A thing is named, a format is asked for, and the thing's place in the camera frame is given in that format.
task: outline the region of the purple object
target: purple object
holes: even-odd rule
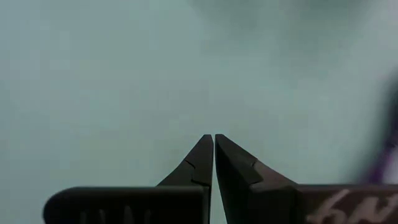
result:
[[[389,92],[390,108],[389,108],[389,129],[387,133],[387,141],[384,144],[382,152],[380,153],[376,164],[372,168],[370,174],[367,177],[367,181],[370,184],[383,184],[385,182],[385,173],[388,170],[390,164],[396,159],[393,156],[394,150],[398,146],[398,91],[397,86],[392,86],[392,90]]]

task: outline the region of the light blue background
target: light blue background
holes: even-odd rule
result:
[[[396,0],[0,1],[0,219],[58,190],[155,185],[224,133],[297,182],[377,153]],[[212,223],[224,223],[215,181]]]

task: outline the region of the handwritten logo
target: handwritten logo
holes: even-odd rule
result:
[[[382,223],[398,206],[398,194],[387,197],[387,205],[379,210],[377,210],[379,198],[366,197],[347,217],[344,211],[335,209],[333,206],[348,194],[349,190],[344,189],[326,199],[311,215],[307,215],[307,222],[322,224],[325,218],[333,217],[333,224],[357,224],[361,220],[370,223]]]

